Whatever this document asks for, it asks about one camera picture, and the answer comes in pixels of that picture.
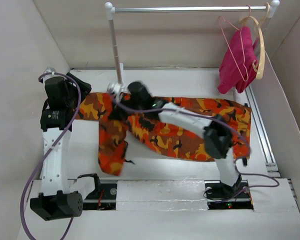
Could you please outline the orange camouflage trousers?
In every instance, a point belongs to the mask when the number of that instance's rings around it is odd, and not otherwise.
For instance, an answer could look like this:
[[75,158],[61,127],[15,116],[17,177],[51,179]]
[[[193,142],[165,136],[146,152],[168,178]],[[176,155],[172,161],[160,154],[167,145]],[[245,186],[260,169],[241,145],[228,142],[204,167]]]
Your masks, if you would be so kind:
[[[205,116],[221,115],[247,141],[250,139],[252,110],[248,106],[220,98],[166,97],[165,100]],[[111,119],[113,107],[107,93],[93,92],[80,104],[76,116],[78,120],[98,122],[98,164],[102,172],[121,174],[127,162],[127,132],[160,155],[194,162],[213,161],[204,149],[204,140],[194,133],[144,114],[133,114],[125,120]]]

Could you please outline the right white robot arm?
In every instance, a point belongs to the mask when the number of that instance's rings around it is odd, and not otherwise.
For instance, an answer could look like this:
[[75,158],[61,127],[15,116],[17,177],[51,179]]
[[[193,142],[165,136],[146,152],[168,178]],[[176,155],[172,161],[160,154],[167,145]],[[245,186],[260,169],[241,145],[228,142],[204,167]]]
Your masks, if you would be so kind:
[[115,119],[123,120],[133,113],[141,113],[151,120],[181,127],[203,139],[203,149],[215,160],[220,174],[220,183],[214,192],[223,198],[233,197],[239,192],[242,177],[235,166],[233,134],[221,115],[203,116],[152,96],[141,81],[134,81],[128,87],[111,83],[106,92],[114,103],[110,115]]

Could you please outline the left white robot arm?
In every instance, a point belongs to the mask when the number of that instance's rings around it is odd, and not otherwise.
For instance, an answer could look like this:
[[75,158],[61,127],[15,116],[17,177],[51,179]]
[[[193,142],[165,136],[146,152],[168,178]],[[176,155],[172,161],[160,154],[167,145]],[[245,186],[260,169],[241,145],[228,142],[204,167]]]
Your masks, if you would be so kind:
[[91,92],[90,84],[71,73],[46,72],[39,81],[44,84],[47,99],[40,118],[44,155],[38,196],[31,198],[30,209],[45,221],[81,216],[84,200],[97,198],[101,183],[96,173],[82,174],[73,184],[68,182],[68,148],[76,109]]

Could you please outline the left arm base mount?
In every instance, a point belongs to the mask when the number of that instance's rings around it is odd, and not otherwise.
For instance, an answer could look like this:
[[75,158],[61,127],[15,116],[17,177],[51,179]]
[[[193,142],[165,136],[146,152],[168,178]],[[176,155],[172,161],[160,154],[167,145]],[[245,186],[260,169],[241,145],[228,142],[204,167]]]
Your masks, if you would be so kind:
[[84,211],[116,210],[118,184],[114,181],[102,182],[98,193],[90,193],[83,201]]

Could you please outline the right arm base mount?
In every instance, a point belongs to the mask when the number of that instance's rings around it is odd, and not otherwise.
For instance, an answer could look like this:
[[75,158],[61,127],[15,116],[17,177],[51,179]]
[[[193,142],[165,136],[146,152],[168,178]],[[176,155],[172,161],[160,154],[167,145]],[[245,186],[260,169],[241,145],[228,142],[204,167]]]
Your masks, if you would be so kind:
[[243,180],[234,193],[225,193],[219,180],[204,181],[203,197],[207,200],[207,209],[212,210],[253,210],[253,201],[249,193],[243,189],[248,181]]

